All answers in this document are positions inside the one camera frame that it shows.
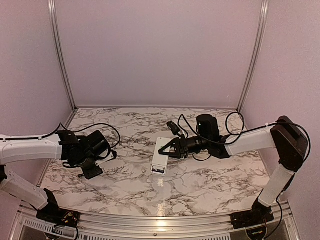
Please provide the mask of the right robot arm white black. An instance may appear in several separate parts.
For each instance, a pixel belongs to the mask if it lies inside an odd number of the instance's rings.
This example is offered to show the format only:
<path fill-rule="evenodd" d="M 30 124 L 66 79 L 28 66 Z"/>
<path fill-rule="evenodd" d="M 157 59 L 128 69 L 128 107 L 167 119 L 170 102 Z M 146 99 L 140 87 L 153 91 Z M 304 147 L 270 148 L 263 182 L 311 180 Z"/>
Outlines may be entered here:
<path fill-rule="evenodd" d="M 211 114 L 197 116 L 193 137 L 181 134 L 182 127 L 172 121 L 167 123 L 167 127 L 175 138 L 158 138 L 154 150 L 154 156 L 164 157 L 165 163 L 169 158 L 182 160 L 204 150 L 217 159 L 266 149 L 277 151 L 278 165 L 251 209 L 231 214 L 235 229 L 274 220 L 272 204 L 278 202 L 280 195 L 288 189 L 311 151 L 307 131 L 287 116 L 281 116 L 273 123 L 227 135 L 220 134 L 218 120 Z"/>

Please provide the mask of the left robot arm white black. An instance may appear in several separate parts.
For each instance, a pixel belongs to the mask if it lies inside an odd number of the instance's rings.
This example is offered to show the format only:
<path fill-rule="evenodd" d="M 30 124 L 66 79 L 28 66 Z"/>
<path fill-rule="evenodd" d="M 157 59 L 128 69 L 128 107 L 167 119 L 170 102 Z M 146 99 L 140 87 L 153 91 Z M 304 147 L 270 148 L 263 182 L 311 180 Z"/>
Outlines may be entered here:
<path fill-rule="evenodd" d="M 88 136 L 75 135 L 69 130 L 29 137 L 0 137 L 0 189 L 36 210 L 40 220 L 76 227 L 80 213 L 59 207 L 53 192 L 31 184 L 6 165 L 29 160 L 61 160 L 71 168 L 80 168 L 90 180 L 102 174 L 97 161 L 105 160 L 112 149 L 100 131 Z"/>

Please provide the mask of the white remote control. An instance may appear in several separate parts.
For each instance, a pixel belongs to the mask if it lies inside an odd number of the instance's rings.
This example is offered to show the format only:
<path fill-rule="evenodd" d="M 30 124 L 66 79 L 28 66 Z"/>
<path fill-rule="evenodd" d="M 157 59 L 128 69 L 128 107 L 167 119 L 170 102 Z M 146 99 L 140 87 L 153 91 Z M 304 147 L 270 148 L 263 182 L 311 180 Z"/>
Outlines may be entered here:
<path fill-rule="evenodd" d="M 169 157 L 165 155 L 160 155 L 159 149 L 170 141 L 171 141 L 170 138 L 164 138 L 164 137 L 157 138 L 154 153 L 153 153 L 152 163 L 151 163 L 152 174 L 159 175 L 159 176 L 166 175 Z M 153 170 L 155 169 L 164 170 L 164 173 L 153 172 Z"/>

